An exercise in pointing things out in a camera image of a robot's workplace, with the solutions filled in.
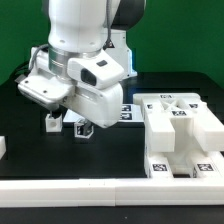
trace green background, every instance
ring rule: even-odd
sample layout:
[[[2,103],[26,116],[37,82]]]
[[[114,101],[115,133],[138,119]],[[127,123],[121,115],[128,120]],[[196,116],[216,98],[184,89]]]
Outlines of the green background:
[[[41,0],[0,1],[0,83],[29,59],[32,45],[47,42],[40,9]],[[223,0],[147,0],[144,18],[128,32],[138,72],[202,72],[222,87],[223,41]]]

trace white object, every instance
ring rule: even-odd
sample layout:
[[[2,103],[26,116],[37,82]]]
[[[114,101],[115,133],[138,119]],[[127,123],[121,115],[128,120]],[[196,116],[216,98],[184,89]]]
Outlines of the white object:
[[[5,137],[0,136],[0,159],[4,156],[5,152],[6,152]]]
[[[53,118],[47,114],[45,118],[46,132],[61,132],[62,130],[62,115],[58,118]]]
[[[173,174],[222,181],[223,170],[208,152],[219,153],[224,148],[224,126],[199,95],[136,94],[134,102],[141,105],[145,119],[145,166],[155,153],[161,153],[157,160],[165,158]]]

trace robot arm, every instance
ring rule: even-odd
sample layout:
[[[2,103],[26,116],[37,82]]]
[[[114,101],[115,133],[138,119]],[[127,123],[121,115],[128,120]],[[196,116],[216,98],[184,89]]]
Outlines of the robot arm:
[[[122,0],[110,1],[111,22]],[[107,0],[49,0],[48,52],[40,51],[18,88],[26,97],[55,110],[71,109],[100,127],[120,118],[123,68],[103,48]]]

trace white block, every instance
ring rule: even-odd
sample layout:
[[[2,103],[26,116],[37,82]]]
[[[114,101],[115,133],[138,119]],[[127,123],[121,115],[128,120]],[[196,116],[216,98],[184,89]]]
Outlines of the white block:
[[[173,178],[169,162],[165,157],[145,157],[145,171],[148,178]]]
[[[0,136],[0,159],[6,152],[5,137]]]
[[[224,151],[224,126],[211,111],[195,115],[193,133],[204,151]]]
[[[192,178],[221,178],[221,175],[209,157],[193,156],[187,160],[192,168]]]
[[[175,130],[166,114],[146,114],[145,128],[148,130],[151,151],[174,151]]]
[[[46,132],[61,132],[62,130],[62,115],[56,119],[48,114],[45,118]]]

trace black surface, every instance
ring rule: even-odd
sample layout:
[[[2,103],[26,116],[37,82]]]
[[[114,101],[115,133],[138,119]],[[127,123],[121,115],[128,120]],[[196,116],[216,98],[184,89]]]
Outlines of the black surface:
[[[125,103],[136,92],[196,92],[224,121],[224,91],[200,73],[147,73],[122,83]],[[16,90],[13,79],[0,87],[0,136],[7,136],[1,179],[143,177],[144,128],[96,127],[90,142],[73,129],[46,135],[47,111]],[[224,206],[0,209],[0,223],[222,223]]]

